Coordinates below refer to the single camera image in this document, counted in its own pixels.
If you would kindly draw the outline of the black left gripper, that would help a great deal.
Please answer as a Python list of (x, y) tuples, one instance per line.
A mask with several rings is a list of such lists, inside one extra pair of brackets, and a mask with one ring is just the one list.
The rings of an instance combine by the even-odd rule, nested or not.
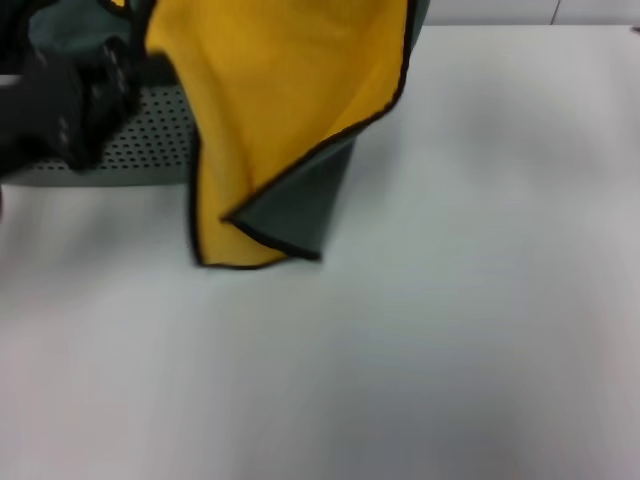
[(1, 171), (18, 173), (45, 159), (75, 171), (93, 168), (107, 143), (138, 110), (141, 57), (114, 35), (92, 49), (92, 105), (85, 136), (85, 95), (74, 66), (29, 52), (1, 87)]

